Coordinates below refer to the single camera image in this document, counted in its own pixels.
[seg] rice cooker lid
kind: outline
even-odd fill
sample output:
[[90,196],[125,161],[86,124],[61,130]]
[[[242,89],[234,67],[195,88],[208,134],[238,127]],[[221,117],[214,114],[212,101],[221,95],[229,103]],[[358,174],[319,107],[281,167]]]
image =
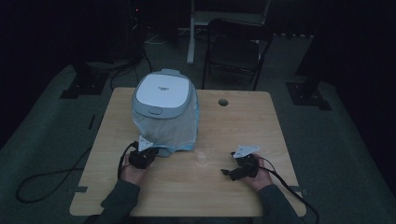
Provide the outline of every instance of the rice cooker lid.
[[151,73],[137,86],[133,108],[151,118],[174,118],[187,109],[191,91],[191,82],[178,71],[173,75]]

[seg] dark sleeve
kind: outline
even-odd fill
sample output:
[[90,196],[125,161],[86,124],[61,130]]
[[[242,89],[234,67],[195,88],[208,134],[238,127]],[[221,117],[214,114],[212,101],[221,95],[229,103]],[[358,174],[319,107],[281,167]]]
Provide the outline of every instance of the dark sleeve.
[[140,188],[132,183],[118,180],[114,189],[102,201],[104,208],[95,224],[124,223],[137,205]]
[[303,223],[277,185],[269,185],[259,191],[265,224]]

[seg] logo on rice cooker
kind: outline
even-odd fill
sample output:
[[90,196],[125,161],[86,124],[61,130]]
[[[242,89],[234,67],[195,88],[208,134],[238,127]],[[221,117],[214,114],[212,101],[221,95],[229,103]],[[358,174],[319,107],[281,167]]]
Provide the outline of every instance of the logo on rice cooker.
[[158,87],[158,89],[160,91],[169,91],[169,88],[167,88],[167,87]]

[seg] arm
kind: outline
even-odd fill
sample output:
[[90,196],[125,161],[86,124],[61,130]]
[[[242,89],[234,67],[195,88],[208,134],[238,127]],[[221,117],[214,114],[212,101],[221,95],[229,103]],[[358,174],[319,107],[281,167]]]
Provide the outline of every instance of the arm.
[[[264,167],[264,161],[259,159],[259,165]],[[259,193],[262,202],[264,223],[303,223],[282,191],[273,184],[270,174],[259,169],[256,177],[244,177],[242,180]]]
[[129,164],[128,159],[129,154],[125,155],[120,179],[101,203],[104,210],[95,224],[124,223],[132,209],[136,207],[140,185],[147,169],[143,170],[133,167]]

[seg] gray carpet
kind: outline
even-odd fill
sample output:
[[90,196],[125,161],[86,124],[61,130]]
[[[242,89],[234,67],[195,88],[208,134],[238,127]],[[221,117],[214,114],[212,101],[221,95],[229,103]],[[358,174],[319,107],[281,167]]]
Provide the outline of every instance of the gray carpet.
[[[178,45],[153,39],[145,49],[156,70],[173,68],[189,77],[199,89],[203,71],[205,44],[197,40],[195,62],[186,64],[188,37],[182,35]],[[333,86],[320,83],[318,89],[329,101],[332,111],[313,106],[293,105],[286,82],[304,81],[294,75],[309,46],[303,37],[277,36],[267,54],[258,91],[273,97],[276,113],[285,136],[291,160],[304,191],[304,197],[320,214],[320,223],[396,223],[396,201],[353,122],[337,97]],[[98,69],[110,69],[92,63]],[[135,87],[136,76],[149,72],[142,61],[136,69],[127,69],[114,78],[113,86]],[[69,206],[81,171],[67,178],[61,187],[39,203],[19,203],[15,191],[30,175],[70,168],[89,148],[96,136],[100,119],[111,95],[110,78],[101,95],[81,95],[77,99],[60,99],[75,76],[67,66],[48,85],[19,129],[0,150],[0,223],[82,223],[85,217],[73,217]],[[207,79],[212,90],[250,91],[248,77],[214,75]],[[91,125],[92,116],[97,119]],[[78,165],[84,167],[86,158]],[[42,177],[22,190],[24,198],[33,199],[49,192],[63,175]],[[306,223],[315,217],[307,211]],[[173,223],[224,223],[215,220],[172,218]]]

